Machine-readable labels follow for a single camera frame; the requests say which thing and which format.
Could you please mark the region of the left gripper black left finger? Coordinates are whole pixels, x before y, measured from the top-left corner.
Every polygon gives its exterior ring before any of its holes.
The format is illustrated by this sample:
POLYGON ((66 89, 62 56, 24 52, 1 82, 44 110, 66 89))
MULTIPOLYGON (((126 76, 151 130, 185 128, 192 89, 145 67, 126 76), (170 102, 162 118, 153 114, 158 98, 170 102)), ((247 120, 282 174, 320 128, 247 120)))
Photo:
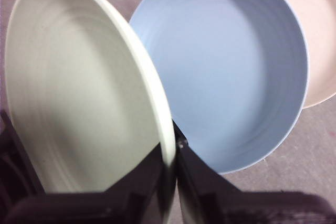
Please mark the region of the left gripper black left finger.
POLYGON ((107 190, 25 197, 11 208, 5 223, 164 223, 163 173, 157 145, 107 190))

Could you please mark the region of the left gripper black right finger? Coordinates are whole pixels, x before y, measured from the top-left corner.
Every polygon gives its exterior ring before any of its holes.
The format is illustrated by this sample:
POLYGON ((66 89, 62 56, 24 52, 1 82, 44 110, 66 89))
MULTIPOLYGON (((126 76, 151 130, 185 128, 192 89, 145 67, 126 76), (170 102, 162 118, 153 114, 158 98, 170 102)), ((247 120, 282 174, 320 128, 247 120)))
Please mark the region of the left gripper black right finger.
POLYGON ((239 190, 195 154, 177 125, 174 133, 185 223, 335 223, 335 210, 320 196, 239 190))

